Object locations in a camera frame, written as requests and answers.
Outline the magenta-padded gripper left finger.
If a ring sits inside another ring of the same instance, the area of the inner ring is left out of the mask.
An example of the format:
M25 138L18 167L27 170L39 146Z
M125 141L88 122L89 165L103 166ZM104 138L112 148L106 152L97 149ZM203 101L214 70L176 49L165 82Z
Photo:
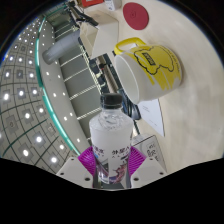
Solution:
M70 157L57 176L84 188L96 188L98 178L93 149L89 147L78 157Z

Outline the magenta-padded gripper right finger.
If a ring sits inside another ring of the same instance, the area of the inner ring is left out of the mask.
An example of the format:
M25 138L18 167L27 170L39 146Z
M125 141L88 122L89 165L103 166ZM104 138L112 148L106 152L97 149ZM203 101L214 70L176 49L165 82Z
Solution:
M167 175L160 163L153 157L146 157L132 147L127 166L126 185L128 188L140 188Z

